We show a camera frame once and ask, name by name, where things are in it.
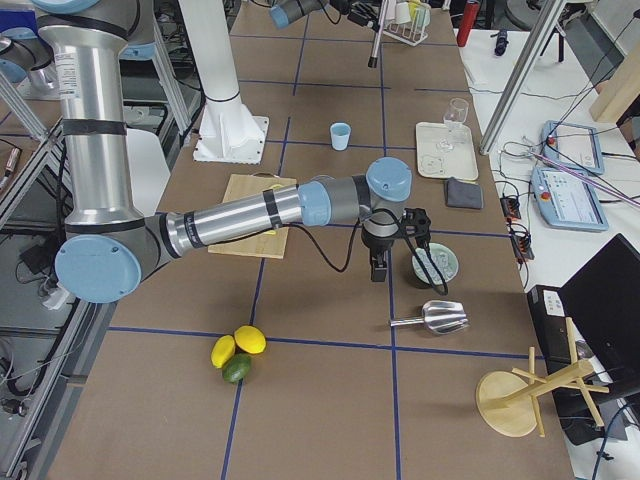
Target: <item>black monitor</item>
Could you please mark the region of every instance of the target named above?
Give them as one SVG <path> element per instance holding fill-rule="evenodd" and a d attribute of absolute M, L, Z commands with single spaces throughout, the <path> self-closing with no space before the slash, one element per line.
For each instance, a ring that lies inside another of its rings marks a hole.
<path fill-rule="evenodd" d="M 640 404 L 640 253 L 618 234 L 560 288 L 566 315 L 613 379 L 609 395 Z M 567 411 L 555 395 L 558 411 Z M 630 408 L 640 418 L 640 407 Z"/>

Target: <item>round wooden base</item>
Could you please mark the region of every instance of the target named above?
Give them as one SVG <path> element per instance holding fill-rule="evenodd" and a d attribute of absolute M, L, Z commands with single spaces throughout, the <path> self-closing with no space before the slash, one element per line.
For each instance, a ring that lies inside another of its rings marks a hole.
<path fill-rule="evenodd" d="M 476 389 L 476 404 L 484 421 L 508 437 L 524 437 L 531 433 L 536 428 L 536 416 L 530 396 L 523 395 L 508 407 L 496 407 L 494 402 L 527 385 L 510 372 L 491 372 L 482 377 Z"/>

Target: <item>cutting board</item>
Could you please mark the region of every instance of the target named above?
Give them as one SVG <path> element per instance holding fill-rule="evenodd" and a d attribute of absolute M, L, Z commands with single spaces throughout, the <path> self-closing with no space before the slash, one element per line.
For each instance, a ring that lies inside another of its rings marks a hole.
<path fill-rule="evenodd" d="M 262 193 L 265 190 L 275 190 L 295 184 L 296 180 L 293 178 L 233 174 L 229 178 L 223 202 L 230 202 Z M 271 230 L 237 242 L 211 245 L 208 250 L 209 253 L 282 259 L 288 233 L 288 228 L 279 228 L 277 231 Z"/>

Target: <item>blue cup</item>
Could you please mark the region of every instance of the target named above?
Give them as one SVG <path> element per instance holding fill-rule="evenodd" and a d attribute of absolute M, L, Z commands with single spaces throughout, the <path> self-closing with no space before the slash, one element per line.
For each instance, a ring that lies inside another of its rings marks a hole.
<path fill-rule="evenodd" d="M 331 132 L 331 146 L 334 150 L 344 150 L 349 145 L 349 136 L 351 135 L 351 127 L 347 123 L 334 123 L 329 128 Z"/>

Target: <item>white table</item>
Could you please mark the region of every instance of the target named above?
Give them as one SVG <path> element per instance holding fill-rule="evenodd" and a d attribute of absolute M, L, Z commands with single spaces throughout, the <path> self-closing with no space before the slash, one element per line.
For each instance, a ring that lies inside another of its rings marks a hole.
<path fill-rule="evenodd" d="M 496 33 L 488 30 L 473 30 L 466 47 L 461 48 L 462 59 L 467 69 L 469 85 L 483 133 L 491 119 L 500 95 L 481 92 L 489 90 L 502 92 L 511 74 L 520 52 L 527 40 L 527 32 L 509 32 L 509 45 L 502 57 L 493 54 Z M 565 45 L 565 60 L 558 63 L 557 40 L 554 39 L 544 56 L 542 56 L 530 73 L 523 92 L 562 97 L 573 95 L 585 87 L 588 77 L 568 45 Z M 595 91 L 580 104 L 566 119 L 567 122 L 596 127 L 599 131 L 615 127 L 613 124 L 596 123 L 591 119 L 589 107 L 597 98 Z M 520 95 L 498 142 L 490 152 L 492 169 L 499 169 L 508 177 L 520 181 L 509 180 L 516 184 L 519 193 L 528 191 L 527 182 L 535 164 L 531 159 L 517 159 L 500 154 L 506 142 L 523 142 L 526 137 L 534 143 L 541 141 L 540 132 L 547 120 L 559 120 L 570 108 L 573 98 L 552 100 L 533 96 Z M 611 130 L 599 135 L 602 150 L 611 153 L 632 154 L 621 133 Z M 522 152 L 525 149 L 517 145 L 508 145 L 510 152 Z M 634 160 L 605 158 L 605 174 L 603 178 L 611 182 L 628 195 L 640 194 L 640 164 Z M 494 173 L 495 180 L 504 180 L 499 173 Z M 510 185 L 497 183 L 501 194 L 513 194 Z M 601 199 L 609 197 L 598 192 Z M 578 232 L 550 228 L 542 219 L 535 200 L 528 195 L 520 197 L 520 210 L 523 218 L 520 223 L 529 227 L 532 234 L 532 248 L 535 260 L 528 262 L 528 282 L 525 289 L 536 284 L 562 286 L 582 265 L 584 265 L 614 235 L 622 233 L 638 250 L 640 250 L 640 210 L 624 203 L 604 205 L 605 215 L 610 228 L 602 233 Z M 521 276 L 526 282 L 526 270 Z M 639 478 L 640 472 L 640 433 L 637 428 L 627 428 L 628 442 L 617 442 L 609 439 L 606 451 L 615 460 L 602 461 L 598 479 L 630 479 Z M 596 452 L 600 440 L 576 447 L 567 440 L 567 447 L 576 477 L 591 478 L 595 464 Z"/>

